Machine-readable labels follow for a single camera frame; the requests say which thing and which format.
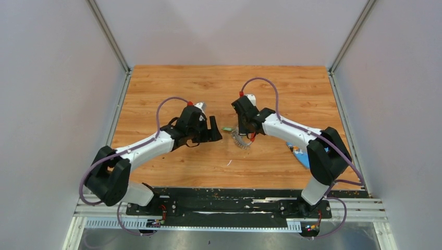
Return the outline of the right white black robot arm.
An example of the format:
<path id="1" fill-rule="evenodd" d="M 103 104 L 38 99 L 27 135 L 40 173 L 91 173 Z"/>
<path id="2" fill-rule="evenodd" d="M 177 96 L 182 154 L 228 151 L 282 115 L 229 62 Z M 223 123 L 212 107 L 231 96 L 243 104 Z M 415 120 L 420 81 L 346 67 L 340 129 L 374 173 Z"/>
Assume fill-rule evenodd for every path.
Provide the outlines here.
<path id="1" fill-rule="evenodd" d="M 297 198 L 297 207 L 300 215 L 312 217 L 332 184 L 351 164 L 350 154 L 337 130 L 310 128 L 287 120 L 272 109 L 258 110 L 253 95 L 244 95 L 231 105 L 239 125 L 247 132 L 281 139 L 307 154 L 312 177 Z"/>

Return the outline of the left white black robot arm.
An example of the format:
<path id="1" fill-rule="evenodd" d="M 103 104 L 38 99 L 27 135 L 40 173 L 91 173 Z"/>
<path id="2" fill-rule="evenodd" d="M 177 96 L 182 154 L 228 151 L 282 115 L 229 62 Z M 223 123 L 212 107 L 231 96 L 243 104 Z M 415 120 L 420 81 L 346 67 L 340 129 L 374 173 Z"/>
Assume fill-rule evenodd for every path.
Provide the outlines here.
<path id="1" fill-rule="evenodd" d="M 179 117 L 147 138 L 117 149 L 100 148 L 80 186 L 87 187 L 106 206 L 132 203 L 145 214 L 154 215 L 159 210 L 159 200 L 148 185 L 131 182 L 131 173 L 147 161 L 190 142 L 199 146 L 222 138 L 215 116 L 206 116 L 204 103 L 188 105 Z"/>

